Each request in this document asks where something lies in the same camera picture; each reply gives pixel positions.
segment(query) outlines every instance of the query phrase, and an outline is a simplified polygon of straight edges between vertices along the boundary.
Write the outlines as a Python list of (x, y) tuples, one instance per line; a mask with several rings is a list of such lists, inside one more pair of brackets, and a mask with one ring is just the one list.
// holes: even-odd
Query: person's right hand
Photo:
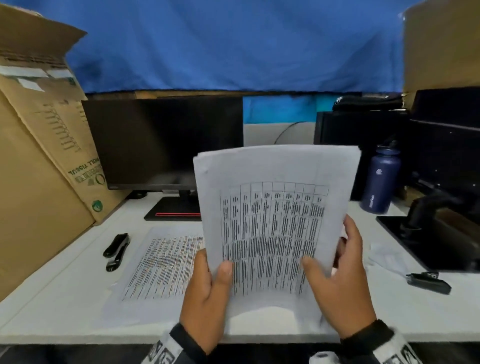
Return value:
[(309, 256), (302, 259), (318, 306), (327, 321), (346, 339), (377, 319), (370, 298), (367, 275), (362, 263), (362, 238), (355, 222), (345, 216), (348, 239), (341, 238), (337, 272), (327, 278), (318, 261)]

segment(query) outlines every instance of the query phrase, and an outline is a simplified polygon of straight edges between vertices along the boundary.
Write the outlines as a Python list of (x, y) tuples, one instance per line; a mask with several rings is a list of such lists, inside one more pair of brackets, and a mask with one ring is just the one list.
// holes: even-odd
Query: cable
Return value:
[(278, 140), (280, 139), (280, 137), (283, 135), (284, 132), (286, 132), (286, 131), (287, 131), (288, 129), (290, 129), (292, 126), (297, 125), (297, 124), (300, 124), (301, 122), (308, 122), (308, 121), (296, 121), (296, 122), (290, 124), (289, 126), (287, 126), (287, 127), (280, 133), (280, 135), (275, 139), (275, 141), (273, 142), (273, 144), (275, 145), (275, 144), (278, 142)]

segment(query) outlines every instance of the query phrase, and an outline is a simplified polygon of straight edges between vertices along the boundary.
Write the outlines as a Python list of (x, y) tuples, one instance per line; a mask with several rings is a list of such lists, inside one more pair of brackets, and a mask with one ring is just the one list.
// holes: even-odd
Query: person's left hand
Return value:
[(212, 281), (206, 250), (197, 252), (192, 278), (183, 299), (180, 323), (207, 355), (223, 336), (232, 276), (233, 264), (226, 261), (220, 264), (215, 281)]

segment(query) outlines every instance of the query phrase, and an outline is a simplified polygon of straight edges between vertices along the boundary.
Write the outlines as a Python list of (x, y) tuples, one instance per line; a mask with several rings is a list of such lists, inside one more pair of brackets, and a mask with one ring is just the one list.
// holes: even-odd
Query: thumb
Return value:
[(304, 256), (301, 260), (301, 264), (303, 267), (303, 271), (305, 272), (305, 276), (307, 277), (308, 283), (312, 288), (313, 294), (317, 301), (319, 297), (322, 296), (324, 287), (328, 281), (327, 277), (325, 277), (324, 271), (320, 266), (320, 263), (315, 258)]
[(222, 314), (225, 314), (227, 308), (228, 299), (230, 298), (230, 288), (232, 286), (233, 277), (233, 264), (232, 262), (225, 261), (218, 266), (218, 272), (215, 277), (215, 281), (212, 284), (212, 290), (208, 297), (209, 304), (214, 307), (215, 310), (219, 310)]

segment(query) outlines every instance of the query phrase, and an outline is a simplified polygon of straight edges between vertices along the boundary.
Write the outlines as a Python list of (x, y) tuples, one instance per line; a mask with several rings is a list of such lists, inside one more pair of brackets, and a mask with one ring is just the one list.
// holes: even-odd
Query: hand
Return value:
[(337, 272), (325, 274), (316, 259), (303, 257), (302, 265), (318, 306), (327, 321), (346, 339), (377, 319), (362, 263), (362, 238), (355, 222), (345, 216), (348, 239), (340, 238)]
[(222, 262), (212, 282), (206, 250), (197, 252), (192, 278), (183, 299), (180, 323), (207, 355), (223, 336), (232, 276), (232, 263)]

